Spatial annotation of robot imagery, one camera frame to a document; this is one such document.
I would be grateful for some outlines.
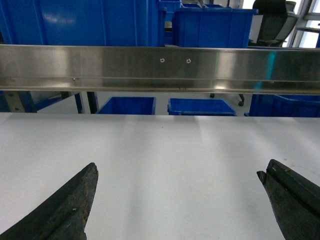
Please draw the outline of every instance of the white tabletop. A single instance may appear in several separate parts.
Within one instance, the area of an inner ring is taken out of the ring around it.
[[[320,119],[0,113],[0,233],[90,162],[89,240],[281,240],[256,172],[320,185]]]

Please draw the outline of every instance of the black office chair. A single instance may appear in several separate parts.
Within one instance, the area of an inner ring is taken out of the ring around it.
[[[252,6],[263,15],[256,42],[249,41],[249,46],[281,47],[295,27],[298,16],[287,12],[286,0],[256,0]]]
[[[296,2],[295,1],[286,1],[285,2],[285,6],[286,6],[286,11],[287,12],[294,12],[295,11],[295,7],[296,7]]]

